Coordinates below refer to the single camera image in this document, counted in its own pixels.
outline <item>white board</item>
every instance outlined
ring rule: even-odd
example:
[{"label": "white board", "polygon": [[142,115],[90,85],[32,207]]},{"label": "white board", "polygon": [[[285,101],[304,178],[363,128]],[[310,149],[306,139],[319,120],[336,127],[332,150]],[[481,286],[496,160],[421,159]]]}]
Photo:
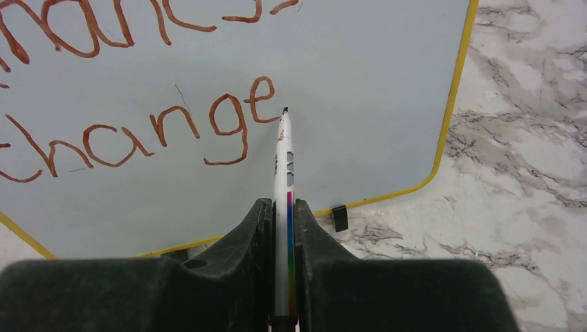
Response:
[{"label": "white board", "polygon": [[[63,1],[48,7],[44,32],[43,1],[26,1],[39,24],[2,1],[20,44],[0,37],[10,67],[0,72],[4,222],[56,257],[124,257],[226,234],[272,196],[277,123],[254,121],[246,100],[255,80],[254,96],[270,95],[255,104],[259,119],[289,107],[296,196],[313,211],[421,184],[434,167],[469,0],[300,0],[272,15],[282,2],[122,1],[117,17],[116,1]],[[129,36],[134,45],[118,47]],[[171,107],[153,126],[150,115]],[[53,168],[54,140],[79,153],[54,143]]]}]

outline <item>handwritten word change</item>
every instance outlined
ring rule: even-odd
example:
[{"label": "handwritten word change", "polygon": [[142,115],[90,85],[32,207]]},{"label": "handwritten word change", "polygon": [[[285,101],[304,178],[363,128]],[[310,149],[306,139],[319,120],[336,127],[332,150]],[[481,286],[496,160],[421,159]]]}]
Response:
[{"label": "handwritten word change", "polygon": [[[81,51],[81,50],[74,48],[72,45],[68,44],[61,37],[59,37],[56,33],[54,33],[51,30],[51,27],[49,26],[49,22],[48,22],[49,10],[51,9],[51,7],[57,5],[61,2],[65,2],[65,1],[77,2],[80,5],[80,8],[82,9],[82,13],[84,15],[84,19],[86,21],[86,25],[88,28],[88,33],[89,33],[89,36],[90,36],[90,38],[92,40],[92,44],[93,44],[93,49],[90,50],[89,52],[84,52],[84,51]],[[120,25],[120,29],[122,30],[125,42],[112,41],[108,37],[106,37],[106,35],[102,32],[102,30],[100,29],[100,27],[98,25],[98,20],[96,19],[96,16],[94,15],[94,12],[93,12],[92,7],[90,6],[89,0],[45,0],[45,2],[43,2],[40,16],[37,15],[22,0],[4,0],[4,1],[0,2],[0,31],[2,32],[2,35],[6,38],[6,41],[8,42],[8,45],[10,47],[10,51],[12,52],[12,54],[17,59],[19,59],[22,63],[29,64],[30,58],[28,56],[28,53],[24,50],[22,45],[16,40],[16,38],[10,32],[10,30],[8,30],[8,27],[4,24],[4,20],[2,18],[2,10],[4,8],[7,8],[8,6],[12,6],[12,5],[19,6],[39,26],[39,28],[41,28],[41,30],[47,36],[47,38],[49,38],[49,40],[51,40],[51,42],[55,45],[55,50],[61,51],[61,48],[65,48],[67,51],[69,51],[79,57],[92,58],[92,57],[95,57],[96,55],[98,55],[98,53],[100,52],[99,40],[101,40],[106,45],[112,46],[112,47],[127,48],[127,47],[134,45],[134,40],[132,39],[132,35],[130,32],[128,23],[127,23],[125,14],[123,12],[123,7],[121,6],[120,2],[121,2],[121,0],[112,0],[112,3],[114,5],[114,11],[115,11],[116,16],[118,18],[118,23]],[[262,2],[262,0],[255,0],[255,14],[253,16],[250,16],[250,17],[223,16],[222,19],[224,21],[243,22],[243,23],[259,22],[259,19],[261,18],[261,14],[262,14],[262,9],[263,9],[261,2]],[[165,18],[163,16],[163,10],[165,11],[165,15],[167,16],[167,18],[173,24],[176,24],[182,28],[196,30],[196,31],[203,32],[203,33],[212,33],[214,31],[216,31],[216,29],[217,29],[216,26],[199,26],[194,23],[180,21],[179,19],[177,19],[177,17],[175,17],[173,9],[170,5],[170,0],[161,0],[161,3],[163,4],[163,10],[161,9],[161,6],[159,5],[158,0],[150,0],[150,3],[153,5],[153,9],[155,11],[155,15],[157,18],[157,24],[159,25],[159,34],[161,35],[161,38],[163,39],[163,41],[167,45],[171,45],[171,40],[169,39],[169,37],[167,35],[167,30],[165,29]],[[272,8],[269,11],[269,14],[276,15],[281,10],[288,8],[288,7],[291,7],[291,6],[294,6],[296,4],[298,4],[298,0],[283,1],[282,3],[279,3],[274,8]],[[2,68],[7,73],[11,72],[9,65],[1,57],[0,57],[0,68]],[[8,85],[0,83],[0,89],[8,89],[8,88],[9,88]]]},{"label": "handwritten word change", "polygon": [[[269,93],[267,95],[257,95],[257,89],[258,89],[259,85],[263,82],[267,83],[267,85],[269,87]],[[269,119],[261,119],[261,118],[259,118],[259,115],[257,114],[257,103],[260,101],[263,101],[263,100],[271,99],[274,94],[275,94],[275,87],[273,86],[273,82],[271,81],[271,79],[269,77],[261,76],[253,82],[253,85],[251,86],[251,90],[249,93],[249,98],[243,100],[243,102],[245,104],[249,104],[249,108],[251,110],[251,114],[252,114],[255,122],[269,123],[269,122],[275,121],[279,118],[279,117],[274,117],[274,118],[269,118]],[[226,101],[230,102],[233,105],[235,113],[239,119],[238,127],[234,130],[231,130],[231,131],[220,130],[218,128],[217,123],[216,123],[216,110],[218,109],[218,106],[222,102],[226,102]],[[167,147],[167,142],[165,141],[165,131],[163,128],[163,120],[165,119],[165,117],[167,115],[169,115],[171,113],[176,113],[177,111],[181,112],[183,114],[183,116],[185,117],[186,122],[187,122],[191,132],[193,133],[194,137],[196,139],[200,138],[200,134],[198,132],[198,129],[196,128],[196,125],[192,119],[192,116],[190,115],[190,112],[188,112],[187,109],[184,109],[183,107],[176,105],[176,106],[172,106],[172,107],[160,112],[160,114],[157,117],[153,114],[151,114],[149,116],[149,119],[151,120],[151,125],[153,126],[153,130],[155,131],[155,134],[157,135],[157,138],[159,139],[159,142],[160,142],[161,146],[163,146],[163,147]],[[56,152],[57,145],[62,145],[64,147],[68,147],[69,149],[72,149],[75,153],[77,153],[80,156],[80,158],[82,159],[82,161],[84,162],[84,164],[88,168],[93,168],[93,164],[90,160],[93,160],[95,163],[98,163],[98,164],[101,164],[104,166],[108,166],[108,167],[120,167],[124,163],[126,163],[135,154],[135,152],[137,150],[139,150],[146,157],[150,157],[155,154],[154,152],[149,152],[145,148],[145,146],[143,144],[141,144],[141,142],[138,140],[138,138],[128,128],[121,127],[120,130],[122,131],[122,133],[126,136],[127,139],[130,139],[130,141],[132,142],[132,148],[131,148],[130,152],[122,160],[119,160],[116,162],[105,161],[104,159],[101,159],[99,156],[94,154],[94,152],[92,150],[92,146],[90,144],[91,134],[95,130],[108,130],[108,131],[112,131],[113,133],[118,132],[118,130],[115,127],[109,126],[107,124],[93,124],[90,127],[87,127],[83,131],[82,144],[83,144],[85,153],[79,147],[76,147],[75,145],[73,145],[71,143],[65,142],[63,140],[52,140],[48,144],[49,145],[49,155],[47,155],[41,149],[41,147],[35,142],[35,140],[31,136],[31,134],[13,116],[11,116],[10,114],[6,114],[6,118],[16,128],[18,128],[18,130],[22,133],[22,135],[24,136],[24,138],[26,139],[28,144],[30,144],[30,146],[33,147],[33,149],[39,154],[39,156],[41,156],[41,158],[45,162],[51,175],[56,178],[57,178],[57,170],[55,169],[55,152]],[[242,153],[241,153],[241,156],[237,157],[236,159],[227,160],[227,161],[210,161],[207,158],[204,158],[204,163],[206,165],[214,166],[214,165],[232,165],[232,164],[239,163],[239,162],[243,161],[246,158],[247,152],[249,151],[249,145],[247,143],[248,131],[246,128],[246,122],[244,119],[244,114],[242,111],[242,106],[240,104],[240,101],[234,95],[230,95],[228,93],[222,95],[221,97],[219,97],[218,99],[216,99],[212,103],[212,106],[210,107],[210,112],[208,113],[208,118],[210,120],[210,125],[212,126],[212,128],[214,129],[214,132],[218,136],[231,136],[231,135],[241,133],[241,135],[242,135]],[[0,149],[6,149],[6,148],[9,148],[10,146],[11,146],[10,143],[0,143]],[[7,178],[8,180],[16,182],[16,183],[28,183],[28,182],[35,180],[39,176],[41,176],[42,173],[43,173],[43,170],[39,169],[36,173],[34,173],[32,176],[29,176],[28,178],[15,178],[14,176],[10,176],[5,172],[0,171],[0,176],[3,176],[4,178]]]}]

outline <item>marker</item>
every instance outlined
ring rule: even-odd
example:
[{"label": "marker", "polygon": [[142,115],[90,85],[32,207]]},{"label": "marker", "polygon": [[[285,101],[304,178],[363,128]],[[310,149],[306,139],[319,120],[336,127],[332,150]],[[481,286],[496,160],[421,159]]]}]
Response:
[{"label": "marker", "polygon": [[275,163],[273,211],[275,212],[275,274],[273,332],[295,331],[296,270],[294,263],[294,153],[291,144],[291,121],[287,107],[279,120]]}]

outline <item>white marble countertop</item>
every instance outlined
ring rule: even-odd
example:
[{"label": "white marble countertop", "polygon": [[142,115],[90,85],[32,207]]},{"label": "white marble countertop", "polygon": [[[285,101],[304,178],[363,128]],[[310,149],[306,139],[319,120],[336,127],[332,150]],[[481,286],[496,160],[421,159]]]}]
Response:
[{"label": "white marble countertop", "polygon": [[[481,0],[434,180],[320,222],[362,258],[482,261],[522,331],[587,331],[586,100],[587,1]],[[32,257],[0,225],[0,268]]]}]

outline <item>yellow board edge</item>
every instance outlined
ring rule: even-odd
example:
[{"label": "yellow board edge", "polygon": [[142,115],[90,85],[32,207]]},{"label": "yellow board edge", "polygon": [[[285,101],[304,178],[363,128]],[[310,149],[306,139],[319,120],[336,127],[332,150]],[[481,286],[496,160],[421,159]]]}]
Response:
[{"label": "yellow board edge", "polygon": [[[374,203],[377,201],[382,201],[384,199],[391,199],[392,197],[397,197],[405,194],[409,194],[411,192],[415,192],[416,190],[422,189],[425,185],[429,184],[434,176],[438,173],[438,168],[440,167],[440,160],[442,159],[442,154],[444,153],[444,143],[446,142],[446,135],[449,132],[449,127],[451,124],[451,116],[453,115],[453,108],[455,106],[458,87],[460,83],[460,78],[462,76],[462,69],[464,67],[464,60],[467,57],[467,48],[469,47],[469,41],[471,40],[471,34],[473,32],[473,24],[475,23],[475,17],[477,15],[477,8],[479,6],[479,0],[470,0],[469,1],[469,8],[467,9],[467,16],[464,19],[464,27],[462,30],[462,36],[460,40],[459,50],[457,54],[457,60],[455,64],[455,70],[453,72],[453,79],[451,82],[451,89],[449,91],[449,99],[446,104],[446,109],[444,110],[444,117],[442,119],[442,129],[440,131],[440,137],[438,138],[438,146],[436,149],[436,155],[434,156],[434,165],[432,166],[432,171],[430,174],[415,187],[399,190],[398,192],[392,192],[389,194],[384,194],[381,196],[372,197],[370,199],[363,199],[362,201],[348,203],[347,208],[355,208],[360,205],[365,205],[369,203]],[[314,216],[324,216],[332,212],[332,209],[321,210],[314,213]],[[10,220],[5,214],[0,212],[0,223],[4,224],[11,232],[15,233],[18,237],[20,237],[23,241],[25,241],[31,248],[35,249],[39,254],[47,259],[56,259],[55,255],[49,252],[45,247],[43,247],[39,242],[37,242],[32,236],[30,236],[27,232],[25,232],[22,228],[20,228],[14,221]],[[145,254],[135,255],[132,257],[151,257],[155,255],[162,255],[168,252],[184,250],[188,248],[192,248],[195,246],[202,246],[204,244],[218,241],[221,239],[223,235],[219,235],[216,237],[211,237],[209,239],[203,239],[199,241],[194,241],[190,243],[181,244],[179,246],[174,246],[171,248],[155,250],[151,252],[147,252]]]}]

